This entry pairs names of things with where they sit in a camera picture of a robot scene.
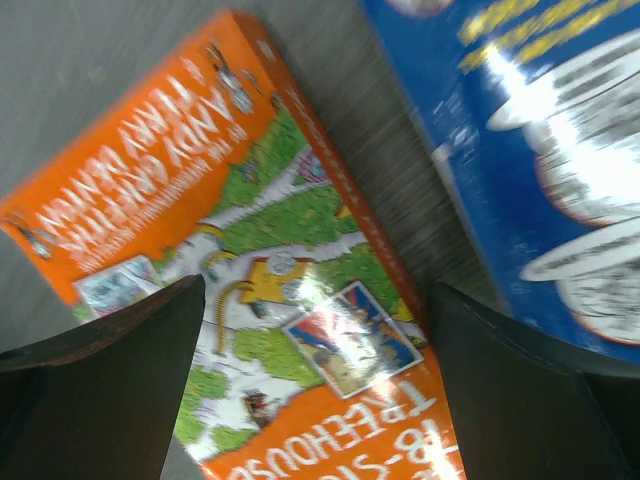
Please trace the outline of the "orange treehouse paperback book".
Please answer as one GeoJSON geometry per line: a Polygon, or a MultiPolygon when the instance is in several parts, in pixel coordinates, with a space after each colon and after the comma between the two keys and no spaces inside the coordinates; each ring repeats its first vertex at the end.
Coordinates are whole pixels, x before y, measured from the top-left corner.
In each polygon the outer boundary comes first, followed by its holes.
{"type": "Polygon", "coordinates": [[[189,275],[207,479],[462,479],[414,284],[257,19],[224,10],[1,203],[81,321],[189,275]]]}

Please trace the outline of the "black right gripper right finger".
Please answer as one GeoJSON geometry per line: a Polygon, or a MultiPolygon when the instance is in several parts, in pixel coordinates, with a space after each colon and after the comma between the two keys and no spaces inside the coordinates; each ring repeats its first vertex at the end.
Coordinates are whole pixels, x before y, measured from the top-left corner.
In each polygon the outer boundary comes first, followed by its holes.
{"type": "Polygon", "coordinates": [[[636,479],[639,367],[555,339],[443,283],[430,342],[470,479],[636,479]]]}

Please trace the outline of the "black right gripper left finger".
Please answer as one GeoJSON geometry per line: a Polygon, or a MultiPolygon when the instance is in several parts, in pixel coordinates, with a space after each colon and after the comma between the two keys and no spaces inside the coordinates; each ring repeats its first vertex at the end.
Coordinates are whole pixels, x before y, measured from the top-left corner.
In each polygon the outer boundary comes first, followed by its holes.
{"type": "Polygon", "coordinates": [[[157,479],[200,333],[187,276],[110,315],[1,355],[4,479],[157,479]]]}

